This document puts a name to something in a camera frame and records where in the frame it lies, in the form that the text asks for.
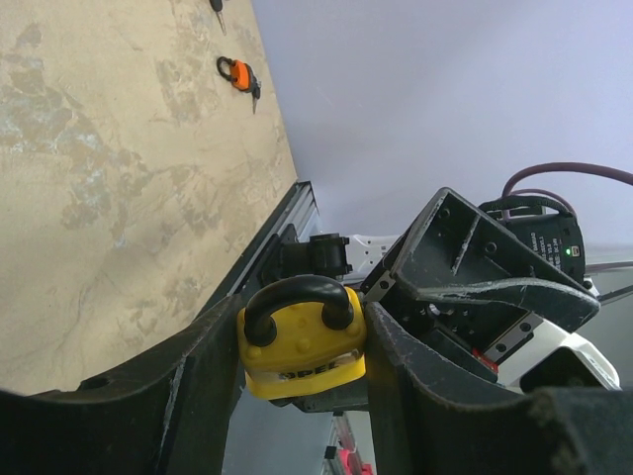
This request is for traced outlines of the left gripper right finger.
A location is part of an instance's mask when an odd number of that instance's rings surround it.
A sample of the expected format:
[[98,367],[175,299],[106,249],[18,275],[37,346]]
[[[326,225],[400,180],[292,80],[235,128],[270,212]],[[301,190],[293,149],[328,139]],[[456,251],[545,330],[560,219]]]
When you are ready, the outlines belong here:
[[381,474],[629,474],[632,395],[507,391],[365,308],[366,377]]

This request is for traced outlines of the yellow padlock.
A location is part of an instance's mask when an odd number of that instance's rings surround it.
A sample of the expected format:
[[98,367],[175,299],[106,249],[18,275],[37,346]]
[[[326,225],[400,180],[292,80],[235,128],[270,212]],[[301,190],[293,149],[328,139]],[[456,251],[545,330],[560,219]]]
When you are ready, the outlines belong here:
[[366,372],[360,298],[330,277],[300,275],[260,289],[238,313],[236,336],[246,386],[263,400],[323,393]]

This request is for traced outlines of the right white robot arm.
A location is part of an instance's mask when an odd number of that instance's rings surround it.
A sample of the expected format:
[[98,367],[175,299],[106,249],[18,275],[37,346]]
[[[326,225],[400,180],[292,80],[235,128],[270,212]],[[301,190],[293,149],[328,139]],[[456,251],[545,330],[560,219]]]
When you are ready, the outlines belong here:
[[356,286],[407,332],[489,381],[545,323],[594,317],[577,218],[557,198],[507,194],[473,205],[439,190],[399,237],[313,236],[281,250],[277,275]]

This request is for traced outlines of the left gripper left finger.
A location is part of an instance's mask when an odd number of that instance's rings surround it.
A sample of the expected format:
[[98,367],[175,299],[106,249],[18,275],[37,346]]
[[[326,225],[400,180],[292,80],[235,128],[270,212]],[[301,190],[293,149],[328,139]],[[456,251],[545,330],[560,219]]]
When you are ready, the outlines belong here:
[[237,296],[75,391],[1,394],[4,474],[219,474],[233,408]]

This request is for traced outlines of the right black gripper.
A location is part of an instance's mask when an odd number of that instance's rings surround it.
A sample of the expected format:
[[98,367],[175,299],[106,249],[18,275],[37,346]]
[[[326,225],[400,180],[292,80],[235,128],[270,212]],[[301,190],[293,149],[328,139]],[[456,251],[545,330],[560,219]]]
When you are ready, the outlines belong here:
[[475,206],[439,189],[361,284],[409,334],[489,382],[485,351],[535,314],[571,333],[600,309],[577,219],[541,197]]

